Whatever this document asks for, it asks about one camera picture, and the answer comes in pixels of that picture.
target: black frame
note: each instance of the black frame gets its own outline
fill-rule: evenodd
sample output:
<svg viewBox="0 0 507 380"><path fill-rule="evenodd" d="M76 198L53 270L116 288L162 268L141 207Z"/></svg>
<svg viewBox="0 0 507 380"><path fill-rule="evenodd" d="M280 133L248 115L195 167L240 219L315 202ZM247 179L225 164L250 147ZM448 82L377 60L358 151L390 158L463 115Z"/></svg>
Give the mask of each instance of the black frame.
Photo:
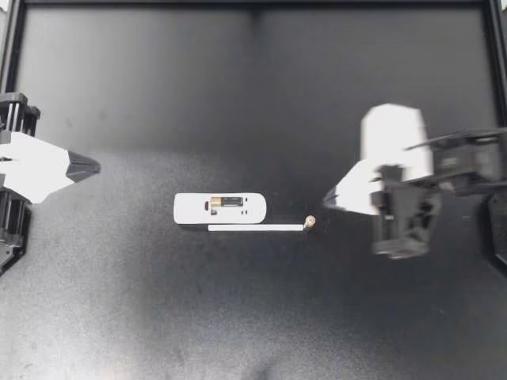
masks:
<svg viewBox="0 0 507 380"><path fill-rule="evenodd" d="M482 10L497 102L497 119L507 126L507 54L500 0L10 0L0 53L0 93L13 92L29 6L468 6Z"/></svg>

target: black tabletop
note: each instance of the black tabletop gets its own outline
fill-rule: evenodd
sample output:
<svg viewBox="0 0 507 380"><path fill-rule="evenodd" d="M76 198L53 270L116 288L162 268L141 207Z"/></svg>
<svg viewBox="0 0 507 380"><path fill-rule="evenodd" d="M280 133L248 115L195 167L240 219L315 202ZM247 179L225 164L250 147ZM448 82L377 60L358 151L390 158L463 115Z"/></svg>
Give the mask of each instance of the black tabletop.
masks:
<svg viewBox="0 0 507 380"><path fill-rule="evenodd" d="M429 7L31 9L37 134L103 172L33 208L0 279L0 378L504 378L480 198L446 198L432 252L404 261L319 206L374 105L421 108L430 137L497 125L482 27ZM318 226L183 230L177 192L261 192L266 222Z"/></svg>

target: white plastic object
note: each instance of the white plastic object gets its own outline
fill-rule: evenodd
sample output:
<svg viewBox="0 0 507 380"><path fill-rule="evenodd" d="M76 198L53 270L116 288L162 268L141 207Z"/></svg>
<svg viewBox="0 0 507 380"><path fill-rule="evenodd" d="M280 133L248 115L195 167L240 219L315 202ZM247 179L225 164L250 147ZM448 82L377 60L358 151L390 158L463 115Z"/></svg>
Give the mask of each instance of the white plastic object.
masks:
<svg viewBox="0 0 507 380"><path fill-rule="evenodd" d="M330 201L335 207L366 215L377 215L370 195L381 190L377 169L400 165L403 181L433 175L433 154L428 146L412 146L426 141L421 111L398 104L370 109L361 123L361 160L334 188Z"/></svg>
<svg viewBox="0 0 507 380"><path fill-rule="evenodd" d="M304 230L303 224L210 224L208 231L294 231Z"/></svg>
<svg viewBox="0 0 507 380"><path fill-rule="evenodd" d="M0 144L0 173L3 186L24 196L31 203L73 184L67 177L69 152L21 132L12 132L10 142Z"/></svg>
<svg viewBox="0 0 507 380"><path fill-rule="evenodd" d="M177 224L254 224L266 210L264 196L255 192L186 192L174 197L173 216Z"/></svg>

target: white remote control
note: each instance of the white remote control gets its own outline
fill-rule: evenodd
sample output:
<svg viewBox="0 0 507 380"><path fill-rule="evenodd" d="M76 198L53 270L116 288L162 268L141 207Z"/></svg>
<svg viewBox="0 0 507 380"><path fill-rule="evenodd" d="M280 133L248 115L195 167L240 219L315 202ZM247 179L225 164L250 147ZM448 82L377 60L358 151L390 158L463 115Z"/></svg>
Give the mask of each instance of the white remote control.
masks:
<svg viewBox="0 0 507 380"><path fill-rule="evenodd" d="M177 224L260 223L266 216L266 209L266 199L255 192L186 192L174 196L174 221Z"/></svg>

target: white rod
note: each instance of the white rod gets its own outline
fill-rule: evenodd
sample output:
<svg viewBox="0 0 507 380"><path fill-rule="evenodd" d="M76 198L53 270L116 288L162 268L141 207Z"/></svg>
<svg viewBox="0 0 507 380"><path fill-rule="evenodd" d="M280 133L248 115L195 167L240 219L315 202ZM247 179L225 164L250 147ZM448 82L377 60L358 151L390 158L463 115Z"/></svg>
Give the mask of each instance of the white rod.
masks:
<svg viewBox="0 0 507 380"><path fill-rule="evenodd" d="M210 224L208 231L303 231L303 224Z"/></svg>

